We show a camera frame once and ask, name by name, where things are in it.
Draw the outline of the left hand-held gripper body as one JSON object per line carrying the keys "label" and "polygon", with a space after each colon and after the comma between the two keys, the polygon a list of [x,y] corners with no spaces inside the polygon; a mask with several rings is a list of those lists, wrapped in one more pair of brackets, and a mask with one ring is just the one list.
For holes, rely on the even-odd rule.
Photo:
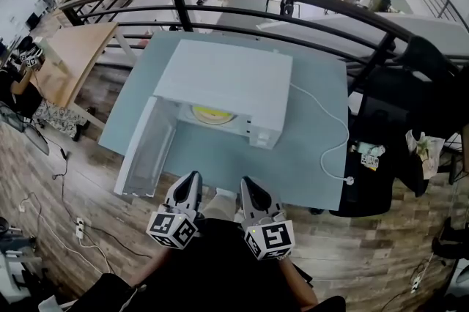
{"label": "left hand-held gripper body", "polygon": [[163,247],[182,250],[198,235],[197,223],[202,219],[199,206],[202,191],[183,193],[168,191],[158,210],[152,212],[146,233]]}

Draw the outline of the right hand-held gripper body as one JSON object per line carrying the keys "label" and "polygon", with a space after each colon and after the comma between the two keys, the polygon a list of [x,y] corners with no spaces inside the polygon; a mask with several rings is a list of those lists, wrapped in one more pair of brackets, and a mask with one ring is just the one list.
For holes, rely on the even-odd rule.
{"label": "right hand-held gripper body", "polygon": [[257,260],[279,259],[290,254],[295,246],[293,224],[287,220],[278,199],[272,199],[264,210],[255,207],[251,199],[243,199],[243,213],[243,238]]}

